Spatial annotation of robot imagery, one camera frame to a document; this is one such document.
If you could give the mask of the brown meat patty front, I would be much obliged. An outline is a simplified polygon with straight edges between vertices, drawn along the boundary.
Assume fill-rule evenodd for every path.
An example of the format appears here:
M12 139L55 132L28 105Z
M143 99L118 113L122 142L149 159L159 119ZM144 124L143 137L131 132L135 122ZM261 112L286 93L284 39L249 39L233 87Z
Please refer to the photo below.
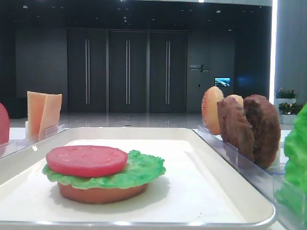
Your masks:
M238 152L254 161L254 134L247 121L243 106L233 96L217 102L220 133L224 142L236 147Z

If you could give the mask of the brown meat patty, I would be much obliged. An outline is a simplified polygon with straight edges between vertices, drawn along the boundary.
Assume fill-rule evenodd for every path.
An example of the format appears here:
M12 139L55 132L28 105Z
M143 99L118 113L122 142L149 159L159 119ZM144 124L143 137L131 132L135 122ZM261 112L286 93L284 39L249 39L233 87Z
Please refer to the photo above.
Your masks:
M220 133L224 142L236 147L238 152L254 161L254 134L247 121L243 106L233 96L217 102Z
M276 107L266 97L258 94L244 99L244 110L254 134L254 162L262 169L275 161L281 128Z

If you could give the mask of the green lettuce leaf on tray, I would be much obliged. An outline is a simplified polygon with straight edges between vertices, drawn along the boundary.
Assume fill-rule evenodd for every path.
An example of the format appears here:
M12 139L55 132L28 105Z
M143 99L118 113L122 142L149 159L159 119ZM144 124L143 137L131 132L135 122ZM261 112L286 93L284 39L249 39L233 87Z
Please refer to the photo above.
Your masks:
M42 173L51 182L70 185L77 189L127 189L150 183L161 175L164 175L166 172L164 162L165 160L160 157L142 154L138 150L131 150L128 153L128 163L124 170L111 176L96 178L68 176L53 171L47 165L44 166Z

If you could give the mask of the red tomato slice on tray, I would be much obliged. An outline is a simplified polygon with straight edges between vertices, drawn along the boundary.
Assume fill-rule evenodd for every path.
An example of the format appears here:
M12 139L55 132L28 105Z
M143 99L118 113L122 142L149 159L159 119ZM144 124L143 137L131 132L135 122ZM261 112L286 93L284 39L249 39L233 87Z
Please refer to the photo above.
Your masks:
M46 160L56 173L102 177L122 171L128 162L128 153L106 146L64 146L51 150Z

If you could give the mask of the orange cheese slice right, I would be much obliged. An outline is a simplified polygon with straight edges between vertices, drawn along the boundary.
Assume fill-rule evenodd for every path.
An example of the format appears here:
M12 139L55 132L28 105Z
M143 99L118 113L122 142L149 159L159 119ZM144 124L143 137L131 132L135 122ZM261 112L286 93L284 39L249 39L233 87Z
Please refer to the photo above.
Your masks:
M43 109L38 141L46 137L47 130L55 132L58 129L60 111L62 105L62 94L47 94Z

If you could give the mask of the orange cheese slice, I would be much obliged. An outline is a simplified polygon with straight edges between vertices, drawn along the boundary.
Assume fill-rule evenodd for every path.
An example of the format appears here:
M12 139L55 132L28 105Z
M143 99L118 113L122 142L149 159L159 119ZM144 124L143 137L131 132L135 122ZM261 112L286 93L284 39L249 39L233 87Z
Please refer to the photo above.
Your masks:
M46 137L47 130L55 132L58 129L60 111L62 105L62 94L47 94L43 109L38 141Z
M45 106L46 93L27 92L28 136L39 140L40 124Z

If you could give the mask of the brown meat patty rear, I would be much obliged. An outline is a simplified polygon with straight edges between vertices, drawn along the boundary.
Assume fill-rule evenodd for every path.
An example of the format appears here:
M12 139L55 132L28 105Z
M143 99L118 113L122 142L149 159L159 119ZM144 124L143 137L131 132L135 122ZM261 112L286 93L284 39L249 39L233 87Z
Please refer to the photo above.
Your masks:
M254 162L262 169L275 161L281 128L276 107L266 97L258 94L244 99L244 110L254 134Z

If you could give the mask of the orange cheese slice left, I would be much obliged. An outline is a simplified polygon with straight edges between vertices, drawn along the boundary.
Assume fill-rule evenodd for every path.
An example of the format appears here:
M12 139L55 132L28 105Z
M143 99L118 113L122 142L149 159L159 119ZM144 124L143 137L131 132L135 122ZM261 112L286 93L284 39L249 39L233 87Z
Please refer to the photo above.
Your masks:
M39 140L40 124L45 106L46 93L27 92L28 136Z

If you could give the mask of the red tomato slice standing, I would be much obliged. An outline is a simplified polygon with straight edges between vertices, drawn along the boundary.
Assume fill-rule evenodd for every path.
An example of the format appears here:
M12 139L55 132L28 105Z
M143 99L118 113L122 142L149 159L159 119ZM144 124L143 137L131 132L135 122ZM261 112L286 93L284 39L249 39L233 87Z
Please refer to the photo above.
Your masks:
M9 141L10 120L8 112L3 104L0 104L0 144L5 144Z

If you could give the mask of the green lettuce leaf standing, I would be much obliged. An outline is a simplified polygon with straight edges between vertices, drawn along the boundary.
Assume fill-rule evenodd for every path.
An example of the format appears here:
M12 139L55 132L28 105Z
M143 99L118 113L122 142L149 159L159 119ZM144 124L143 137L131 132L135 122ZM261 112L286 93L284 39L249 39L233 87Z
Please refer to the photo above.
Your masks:
M275 193L279 203L287 206L301 220L307 220L307 106L297 114L294 127L286 136L284 153L285 182Z

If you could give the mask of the sesame bun top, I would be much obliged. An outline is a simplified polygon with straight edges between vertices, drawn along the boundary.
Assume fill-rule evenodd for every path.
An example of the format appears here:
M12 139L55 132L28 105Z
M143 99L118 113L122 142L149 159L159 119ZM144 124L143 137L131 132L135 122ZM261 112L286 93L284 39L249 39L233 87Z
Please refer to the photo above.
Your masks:
M217 102L224 98L223 92L216 86L209 88L201 102L201 115L204 125L213 135L220 134Z

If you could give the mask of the tan bun half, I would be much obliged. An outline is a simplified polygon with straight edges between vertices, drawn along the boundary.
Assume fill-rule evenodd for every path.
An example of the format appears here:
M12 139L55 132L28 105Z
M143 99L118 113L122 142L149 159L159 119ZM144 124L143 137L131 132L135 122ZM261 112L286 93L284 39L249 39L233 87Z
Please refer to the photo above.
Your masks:
M243 100L242 96L240 96L240 95L231 94L231 95L227 96L226 98L235 99L240 104L241 107L243 107L243 105L244 105L244 100Z

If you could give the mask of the bottom bun on tray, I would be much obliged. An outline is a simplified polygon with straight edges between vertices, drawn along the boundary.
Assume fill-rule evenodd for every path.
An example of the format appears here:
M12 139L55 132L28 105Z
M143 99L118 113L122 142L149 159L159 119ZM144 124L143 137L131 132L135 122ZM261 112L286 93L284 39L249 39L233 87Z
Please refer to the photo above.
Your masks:
M110 204L140 195L147 189L148 184L126 189L121 188L89 188L78 189L71 185L58 183L61 195L69 200L84 204Z

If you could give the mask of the white rectangular tray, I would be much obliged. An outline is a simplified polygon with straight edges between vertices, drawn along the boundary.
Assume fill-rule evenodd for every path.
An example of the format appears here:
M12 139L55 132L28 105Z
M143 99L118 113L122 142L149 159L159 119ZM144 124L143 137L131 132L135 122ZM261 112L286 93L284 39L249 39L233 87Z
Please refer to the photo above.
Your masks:
M46 154L65 145L139 150L166 173L134 198L86 205L63 198L42 174ZM268 230L276 208L186 128L70 128L0 161L3 230Z

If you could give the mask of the potted plants white planter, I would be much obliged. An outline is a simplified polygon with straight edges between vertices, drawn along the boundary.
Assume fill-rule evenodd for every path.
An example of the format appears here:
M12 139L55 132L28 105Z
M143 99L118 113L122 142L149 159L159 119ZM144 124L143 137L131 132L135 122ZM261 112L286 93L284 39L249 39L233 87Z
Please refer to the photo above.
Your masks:
M297 93L294 89L284 90L279 88L275 91L274 105L279 112L281 124L292 124L297 114L303 108L303 104L297 103Z

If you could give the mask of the wall display screen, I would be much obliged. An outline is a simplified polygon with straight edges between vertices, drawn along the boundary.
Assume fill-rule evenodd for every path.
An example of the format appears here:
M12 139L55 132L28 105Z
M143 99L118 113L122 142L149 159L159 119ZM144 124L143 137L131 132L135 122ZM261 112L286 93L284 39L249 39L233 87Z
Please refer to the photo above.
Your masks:
M230 87L230 78L214 78L216 87Z

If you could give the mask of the clear left rail strip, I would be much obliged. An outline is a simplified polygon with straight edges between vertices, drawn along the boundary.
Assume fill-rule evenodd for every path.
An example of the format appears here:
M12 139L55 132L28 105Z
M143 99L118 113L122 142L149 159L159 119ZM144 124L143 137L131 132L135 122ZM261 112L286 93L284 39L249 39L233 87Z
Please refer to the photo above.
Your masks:
M26 127L12 127L10 128L9 142L1 144L0 146L0 158L2 159L6 156L12 155L13 153L23 148L35 145L37 142L45 140L66 129L67 128L65 127L65 125L53 126L47 128L45 131L39 133L38 135L29 137L27 135L28 132L27 122L26 122Z

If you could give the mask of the clear rail strip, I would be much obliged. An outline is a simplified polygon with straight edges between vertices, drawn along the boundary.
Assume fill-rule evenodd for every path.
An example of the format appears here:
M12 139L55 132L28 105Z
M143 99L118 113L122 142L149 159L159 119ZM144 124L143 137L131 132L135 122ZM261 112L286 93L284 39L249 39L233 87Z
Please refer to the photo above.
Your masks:
M307 228L307 195L286 181L283 164L263 170L239 154L235 147L211 134L203 125L198 126L197 132L239 174L276 205L278 221L285 228L289 230Z
M47 128L45 131L39 133L38 135L29 137L27 135L28 132L27 122L26 122L26 127L12 127L10 128L9 142L1 144L0 146L0 158L2 159L6 156L12 155L13 153L23 148L35 145L37 142L45 140L66 129L67 128L65 127L65 125L53 126Z

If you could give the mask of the clear right rail strip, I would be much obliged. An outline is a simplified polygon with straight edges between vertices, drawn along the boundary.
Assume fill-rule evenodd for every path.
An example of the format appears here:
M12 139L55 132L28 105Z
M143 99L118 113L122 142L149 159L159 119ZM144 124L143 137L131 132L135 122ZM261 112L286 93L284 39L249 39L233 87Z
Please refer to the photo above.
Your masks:
M307 195L286 181L283 164L263 170L239 154L235 147L211 134L203 125L198 126L197 132L239 174L276 205L278 221L285 228L289 230L307 228Z

